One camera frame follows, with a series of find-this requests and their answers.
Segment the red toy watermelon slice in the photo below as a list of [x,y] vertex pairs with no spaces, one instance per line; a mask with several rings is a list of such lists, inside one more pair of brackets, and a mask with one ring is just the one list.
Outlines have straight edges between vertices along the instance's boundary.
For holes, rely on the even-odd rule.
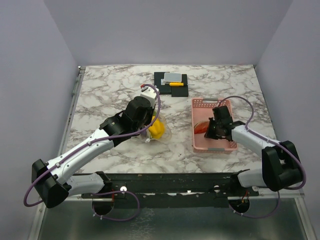
[[203,134],[206,133],[208,130],[208,127],[210,125],[210,121],[200,121],[196,123],[193,127],[193,133],[196,134]]

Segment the pink perforated plastic basket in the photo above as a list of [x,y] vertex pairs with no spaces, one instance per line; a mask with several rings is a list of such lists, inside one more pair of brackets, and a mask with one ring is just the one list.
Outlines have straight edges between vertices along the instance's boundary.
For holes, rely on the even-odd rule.
[[192,146],[195,153],[229,154],[238,149],[234,141],[227,140],[217,131],[214,108],[225,106],[232,116],[229,100],[194,97],[191,99]]

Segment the yellow toy bell pepper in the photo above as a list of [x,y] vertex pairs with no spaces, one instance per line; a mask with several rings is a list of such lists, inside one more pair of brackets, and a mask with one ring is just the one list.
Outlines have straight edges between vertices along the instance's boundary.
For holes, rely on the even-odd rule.
[[164,123],[161,121],[161,119],[158,117],[152,126],[150,126],[148,128],[148,131],[150,133],[150,136],[153,138],[153,139],[160,139],[164,133],[165,133],[165,125]]

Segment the clear polka dot zip bag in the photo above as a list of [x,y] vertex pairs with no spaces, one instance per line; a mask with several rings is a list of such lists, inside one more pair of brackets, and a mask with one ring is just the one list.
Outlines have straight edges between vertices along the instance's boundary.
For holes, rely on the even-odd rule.
[[138,137],[145,143],[158,141],[165,144],[171,140],[172,131],[167,125],[166,117],[160,112],[153,125],[143,131]]

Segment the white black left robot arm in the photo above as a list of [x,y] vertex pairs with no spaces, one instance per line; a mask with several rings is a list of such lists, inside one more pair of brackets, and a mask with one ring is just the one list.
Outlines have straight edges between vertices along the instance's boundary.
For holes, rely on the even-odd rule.
[[38,159],[31,167],[31,186],[47,208],[60,205],[73,195],[97,194],[103,198],[111,190],[102,172],[77,175],[81,167],[95,157],[151,127],[159,115],[159,96],[142,93],[132,99],[125,110],[107,118],[87,139],[71,150],[47,162]]

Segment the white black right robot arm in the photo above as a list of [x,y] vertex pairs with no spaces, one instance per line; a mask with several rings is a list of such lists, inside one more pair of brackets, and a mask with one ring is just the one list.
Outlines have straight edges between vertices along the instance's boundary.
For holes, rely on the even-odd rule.
[[270,139],[249,129],[242,121],[233,121],[225,105],[214,107],[212,111],[205,138],[241,144],[261,158],[261,168],[241,171],[236,174],[237,179],[230,182],[229,189],[234,195],[240,196],[253,186],[277,192],[306,182],[292,142]]

